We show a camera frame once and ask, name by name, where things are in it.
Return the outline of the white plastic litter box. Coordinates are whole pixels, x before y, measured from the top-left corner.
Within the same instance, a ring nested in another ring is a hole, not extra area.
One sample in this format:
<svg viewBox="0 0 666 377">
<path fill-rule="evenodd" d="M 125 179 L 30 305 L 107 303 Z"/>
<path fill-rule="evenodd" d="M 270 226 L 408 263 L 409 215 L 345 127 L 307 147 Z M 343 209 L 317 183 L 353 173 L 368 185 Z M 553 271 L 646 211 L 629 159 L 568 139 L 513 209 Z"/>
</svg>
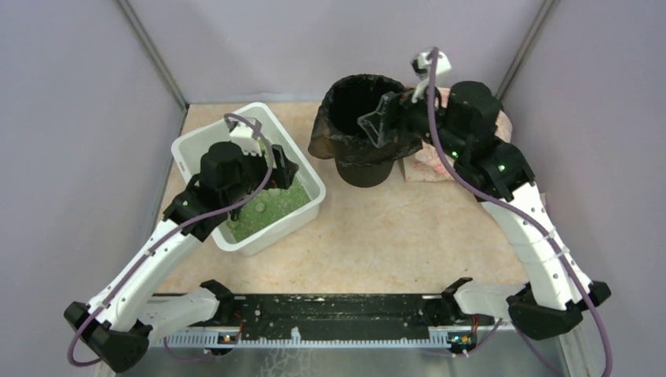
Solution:
<svg viewBox="0 0 666 377">
<path fill-rule="evenodd" d="M 227 220 L 211 233 L 210 237 L 221 250 L 250 256 L 316 218 L 327 191 L 313 166 L 267 104 L 250 103 L 234 113 L 258 120 L 262 124 L 261 132 L 269 142 L 281 145 L 286 157 L 299 166 L 295 181 L 288 190 L 262 191 L 247 203 L 238 221 Z M 171 153 L 183 180 L 189 181 L 199 172 L 200 157 L 213 143 L 229 139 L 228 127 L 222 119 L 178 137 L 171 145 Z M 262 213 L 254 210 L 258 202 L 266 206 Z M 243 230 L 234 232 L 229 226 L 233 222 L 240 223 Z"/>
</svg>

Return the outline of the black trash bin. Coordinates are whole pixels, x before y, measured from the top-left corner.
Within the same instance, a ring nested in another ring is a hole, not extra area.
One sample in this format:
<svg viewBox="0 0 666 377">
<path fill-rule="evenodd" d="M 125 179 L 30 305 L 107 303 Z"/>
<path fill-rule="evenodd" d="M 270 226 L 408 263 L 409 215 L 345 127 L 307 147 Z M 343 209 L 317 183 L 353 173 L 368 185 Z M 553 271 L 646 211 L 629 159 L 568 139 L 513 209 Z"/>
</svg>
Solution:
<svg viewBox="0 0 666 377">
<path fill-rule="evenodd" d="M 340 178 L 358 188 L 371 188 L 382 184 L 390 176 L 393 165 L 392 160 L 375 165 L 358 165 L 335 159 L 335 167 Z"/>
</svg>

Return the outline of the black litter scoop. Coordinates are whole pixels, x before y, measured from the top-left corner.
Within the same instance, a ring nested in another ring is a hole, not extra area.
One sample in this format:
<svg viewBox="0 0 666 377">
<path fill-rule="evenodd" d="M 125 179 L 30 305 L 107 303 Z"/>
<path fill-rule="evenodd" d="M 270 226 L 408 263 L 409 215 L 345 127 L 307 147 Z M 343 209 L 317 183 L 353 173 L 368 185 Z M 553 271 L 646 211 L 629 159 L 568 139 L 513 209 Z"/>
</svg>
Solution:
<svg viewBox="0 0 666 377">
<path fill-rule="evenodd" d="M 247 204 L 245 203 L 245 204 L 243 204 L 243 205 L 240 205 L 240 206 L 237 207 L 236 209 L 231 210 L 231 211 L 230 211 L 230 215 L 229 215 L 229 220 L 230 220 L 230 221 L 238 221 L 238 220 L 240 219 L 241 212 L 242 212 L 243 208 L 244 208 L 246 205 L 247 205 Z"/>
</svg>

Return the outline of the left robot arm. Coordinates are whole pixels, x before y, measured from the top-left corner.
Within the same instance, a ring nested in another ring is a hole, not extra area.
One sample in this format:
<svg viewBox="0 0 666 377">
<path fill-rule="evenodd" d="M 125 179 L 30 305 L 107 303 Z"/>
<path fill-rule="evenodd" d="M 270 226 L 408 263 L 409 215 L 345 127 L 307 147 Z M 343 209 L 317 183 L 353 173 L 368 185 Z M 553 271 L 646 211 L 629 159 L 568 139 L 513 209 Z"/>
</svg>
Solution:
<svg viewBox="0 0 666 377">
<path fill-rule="evenodd" d="M 64 312 L 76 340 L 116 373 L 131 369 L 150 344 L 193 324 L 230 314 L 233 294 L 215 280 L 193 292 L 149 306 L 170 272 L 263 189 L 289 189 L 299 166 L 279 145 L 245 152 L 217 142 L 201 156 L 200 171 L 174 197 L 146 244 L 99 295 Z"/>
</svg>

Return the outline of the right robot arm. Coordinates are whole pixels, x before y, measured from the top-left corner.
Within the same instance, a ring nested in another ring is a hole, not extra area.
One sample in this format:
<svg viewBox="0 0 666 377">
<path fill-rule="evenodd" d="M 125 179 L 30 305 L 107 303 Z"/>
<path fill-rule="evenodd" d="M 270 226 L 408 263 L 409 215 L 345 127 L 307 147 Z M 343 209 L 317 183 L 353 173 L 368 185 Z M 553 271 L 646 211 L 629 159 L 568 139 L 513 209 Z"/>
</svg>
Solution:
<svg viewBox="0 0 666 377">
<path fill-rule="evenodd" d="M 496 133 L 501 108 L 485 84 L 464 81 L 447 97 L 415 90 L 383 94 L 357 124 L 376 147 L 417 138 L 452 158 L 454 179 L 500 226 L 528 276 L 524 284 L 508 285 L 461 278 L 443 294 L 451 314 L 502 318 L 527 337 L 544 340 L 573 330 L 610 289 L 575 266 L 524 155 Z"/>
</svg>

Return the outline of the black garbage bag liner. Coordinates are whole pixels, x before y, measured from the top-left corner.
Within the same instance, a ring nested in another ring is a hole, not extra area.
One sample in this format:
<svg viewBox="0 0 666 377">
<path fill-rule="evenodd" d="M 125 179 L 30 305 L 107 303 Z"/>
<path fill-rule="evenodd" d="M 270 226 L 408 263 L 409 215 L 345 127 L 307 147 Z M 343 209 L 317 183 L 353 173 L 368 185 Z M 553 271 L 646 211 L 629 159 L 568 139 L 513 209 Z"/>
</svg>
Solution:
<svg viewBox="0 0 666 377">
<path fill-rule="evenodd" d="M 381 148 L 372 144 L 357 119 L 373 112 L 382 95 L 406 87 L 385 75 L 348 75 L 326 92 L 317 110 L 308 152 L 318 159 L 336 159 L 346 165 L 370 166 L 394 161 L 422 149 L 416 137 L 390 136 Z"/>
</svg>

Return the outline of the pink floral cloth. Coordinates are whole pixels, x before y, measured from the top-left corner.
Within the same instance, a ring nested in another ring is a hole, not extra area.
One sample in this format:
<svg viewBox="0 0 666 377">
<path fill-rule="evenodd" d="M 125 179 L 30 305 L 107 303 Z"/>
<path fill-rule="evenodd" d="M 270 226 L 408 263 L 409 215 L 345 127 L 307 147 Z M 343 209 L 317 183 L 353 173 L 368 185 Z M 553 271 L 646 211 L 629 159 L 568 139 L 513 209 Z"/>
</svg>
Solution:
<svg viewBox="0 0 666 377">
<path fill-rule="evenodd" d="M 511 143 L 513 126 L 503 104 L 482 82 L 463 81 L 435 90 L 439 157 L 430 135 L 404 164 L 406 181 L 452 181 L 460 176 L 477 190 L 511 202 L 523 187 L 536 187 L 522 151 Z"/>
</svg>

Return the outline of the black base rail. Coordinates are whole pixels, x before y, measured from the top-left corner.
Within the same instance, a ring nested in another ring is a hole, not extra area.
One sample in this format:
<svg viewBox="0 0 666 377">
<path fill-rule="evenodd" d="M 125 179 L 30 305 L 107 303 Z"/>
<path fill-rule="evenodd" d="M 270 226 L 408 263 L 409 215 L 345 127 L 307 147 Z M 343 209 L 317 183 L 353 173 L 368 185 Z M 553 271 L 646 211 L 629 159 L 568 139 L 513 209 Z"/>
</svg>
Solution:
<svg viewBox="0 0 666 377">
<path fill-rule="evenodd" d="M 188 295 L 164 294 L 140 310 L 134 330 L 176 344 L 195 328 L 218 330 L 212 348 L 394 348 L 469 353 L 500 323 L 457 313 L 442 295 L 232 293 L 215 280 Z"/>
</svg>

